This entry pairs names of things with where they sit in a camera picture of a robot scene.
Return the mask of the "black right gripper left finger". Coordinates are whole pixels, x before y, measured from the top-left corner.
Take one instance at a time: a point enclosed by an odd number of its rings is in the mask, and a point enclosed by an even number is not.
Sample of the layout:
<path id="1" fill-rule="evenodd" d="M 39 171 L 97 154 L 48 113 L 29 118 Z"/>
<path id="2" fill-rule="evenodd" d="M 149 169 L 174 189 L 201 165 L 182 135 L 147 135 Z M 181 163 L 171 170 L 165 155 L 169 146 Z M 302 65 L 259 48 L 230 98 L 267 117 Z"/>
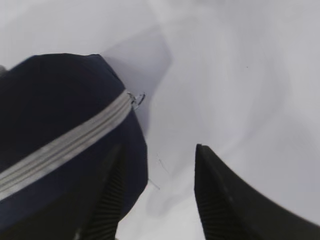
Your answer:
<path id="1" fill-rule="evenodd" d="M 124 146 L 85 150 L 74 165 L 88 177 L 85 181 L 83 221 L 76 240 L 115 240 L 125 194 L 126 157 Z"/>

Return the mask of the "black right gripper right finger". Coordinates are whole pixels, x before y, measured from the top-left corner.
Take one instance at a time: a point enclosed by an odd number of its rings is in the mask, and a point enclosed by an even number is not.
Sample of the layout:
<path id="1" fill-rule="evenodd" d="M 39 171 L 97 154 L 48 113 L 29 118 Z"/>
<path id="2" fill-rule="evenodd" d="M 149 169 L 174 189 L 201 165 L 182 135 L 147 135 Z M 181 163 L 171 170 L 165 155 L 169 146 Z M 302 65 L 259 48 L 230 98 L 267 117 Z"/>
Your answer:
<path id="1" fill-rule="evenodd" d="M 320 227 L 241 179 L 210 147 L 195 150 L 194 195 L 207 240 L 318 240 Z"/>

